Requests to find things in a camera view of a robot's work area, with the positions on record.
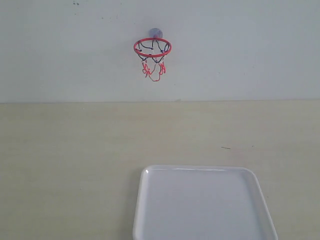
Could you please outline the clear suction cup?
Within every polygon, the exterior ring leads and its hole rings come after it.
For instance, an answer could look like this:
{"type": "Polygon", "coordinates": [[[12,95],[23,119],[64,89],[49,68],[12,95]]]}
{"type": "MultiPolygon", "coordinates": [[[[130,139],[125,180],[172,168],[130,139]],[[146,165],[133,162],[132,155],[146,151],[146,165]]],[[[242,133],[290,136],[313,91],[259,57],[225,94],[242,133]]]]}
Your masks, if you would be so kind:
{"type": "Polygon", "coordinates": [[[148,36],[150,38],[163,38],[163,32],[159,28],[152,28],[148,31],[148,36]]]}

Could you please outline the white plastic tray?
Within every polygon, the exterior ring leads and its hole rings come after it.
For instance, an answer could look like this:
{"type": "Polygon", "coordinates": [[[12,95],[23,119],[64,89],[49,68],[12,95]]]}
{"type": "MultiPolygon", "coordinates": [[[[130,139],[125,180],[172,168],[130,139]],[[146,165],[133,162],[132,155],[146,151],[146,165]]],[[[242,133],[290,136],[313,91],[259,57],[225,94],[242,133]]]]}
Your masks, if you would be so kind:
{"type": "Polygon", "coordinates": [[[141,172],[135,240],[276,240],[256,175],[231,166],[151,165],[141,172]]]}

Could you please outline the red mini basketball hoop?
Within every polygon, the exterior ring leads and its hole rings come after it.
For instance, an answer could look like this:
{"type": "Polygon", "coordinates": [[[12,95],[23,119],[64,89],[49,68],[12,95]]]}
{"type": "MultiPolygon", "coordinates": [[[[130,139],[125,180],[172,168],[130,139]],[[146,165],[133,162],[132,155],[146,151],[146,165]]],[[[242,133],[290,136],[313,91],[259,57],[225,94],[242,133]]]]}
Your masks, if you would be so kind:
{"type": "Polygon", "coordinates": [[[147,37],[136,41],[133,50],[141,61],[145,78],[159,82],[166,73],[165,58],[172,51],[172,44],[164,38],[147,37]]]}

